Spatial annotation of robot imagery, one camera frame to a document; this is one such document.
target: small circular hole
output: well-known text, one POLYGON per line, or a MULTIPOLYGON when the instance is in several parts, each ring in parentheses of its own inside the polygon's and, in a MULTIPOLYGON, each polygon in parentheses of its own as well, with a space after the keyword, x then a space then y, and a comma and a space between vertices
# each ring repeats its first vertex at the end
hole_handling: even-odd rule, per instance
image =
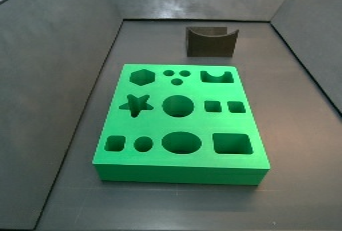
POLYGON ((173 70, 166 70, 165 71, 166 76, 173 76, 174 74, 175 74, 175 72, 173 70))
POLYGON ((181 79, 173 79, 171 83, 174 85, 181 85, 183 83, 183 81, 181 79))
POLYGON ((185 77, 190 76, 190 72, 187 70, 181 71, 179 74, 185 77))
POLYGON ((154 145, 154 141, 149 137, 141 137, 135 140, 134 147, 139 152, 147 152, 154 145))

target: arch-shaped hole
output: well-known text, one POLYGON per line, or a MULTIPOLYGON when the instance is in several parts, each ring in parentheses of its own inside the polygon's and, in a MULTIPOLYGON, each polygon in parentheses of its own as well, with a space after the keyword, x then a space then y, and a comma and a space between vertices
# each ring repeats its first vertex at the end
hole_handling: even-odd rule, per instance
POLYGON ((163 137, 162 145, 171 153, 191 154, 199 150, 202 141, 190 132, 173 132, 163 137))
POLYGON ((226 71, 221 76, 213 76, 207 71, 201 71, 203 83, 234 83, 231 72, 226 71))
POLYGON ((147 152, 154 146, 154 141, 149 137, 141 137, 135 140, 134 147, 139 152, 147 152))
POLYGON ((194 111, 194 102, 186 96, 171 96, 163 102, 163 110, 173 117, 186 117, 194 111))

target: green shape sorter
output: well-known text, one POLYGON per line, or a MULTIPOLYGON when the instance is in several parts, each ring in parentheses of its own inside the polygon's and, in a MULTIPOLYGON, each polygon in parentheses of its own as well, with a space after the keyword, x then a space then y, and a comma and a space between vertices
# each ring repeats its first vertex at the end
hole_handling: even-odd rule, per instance
POLYGON ((237 68, 124 65, 94 165, 102 180, 258 185, 270 163, 237 68))

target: rectangular hole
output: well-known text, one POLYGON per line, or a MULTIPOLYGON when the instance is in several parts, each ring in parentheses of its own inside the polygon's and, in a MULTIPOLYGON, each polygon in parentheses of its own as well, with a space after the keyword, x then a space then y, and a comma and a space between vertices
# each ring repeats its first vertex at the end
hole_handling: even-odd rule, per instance
POLYGON ((205 101, 205 109, 207 112, 222 112, 219 101, 205 101))
POLYGON ((110 136, 107 138, 104 149, 106 151, 120 152, 124 148, 126 137, 124 136, 110 136))
POLYGON ((246 134, 214 133, 213 140, 218 154, 253 154, 250 137, 246 134))

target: star-shaped hole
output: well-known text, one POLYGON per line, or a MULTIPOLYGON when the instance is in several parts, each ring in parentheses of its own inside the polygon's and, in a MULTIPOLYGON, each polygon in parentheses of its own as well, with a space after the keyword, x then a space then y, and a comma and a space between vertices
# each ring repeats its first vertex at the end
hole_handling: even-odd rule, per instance
POLYGON ((147 100, 150 98, 150 95, 145 95, 142 97, 135 97, 134 95, 127 95, 129 102, 124 103, 119 109, 130 110, 131 116, 137 117, 143 110, 153 110, 154 107, 147 104, 147 100))

